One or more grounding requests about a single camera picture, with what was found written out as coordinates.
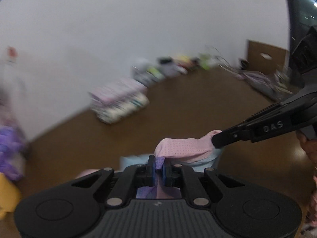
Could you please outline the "person's hand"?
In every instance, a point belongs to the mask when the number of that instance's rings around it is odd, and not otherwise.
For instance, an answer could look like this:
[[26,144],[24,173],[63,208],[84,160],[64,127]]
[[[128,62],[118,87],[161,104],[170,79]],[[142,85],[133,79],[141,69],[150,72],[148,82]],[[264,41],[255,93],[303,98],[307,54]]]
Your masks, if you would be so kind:
[[305,151],[309,160],[316,167],[316,164],[317,164],[317,141],[307,139],[307,137],[301,131],[296,131],[296,136],[300,142],[301,148]]

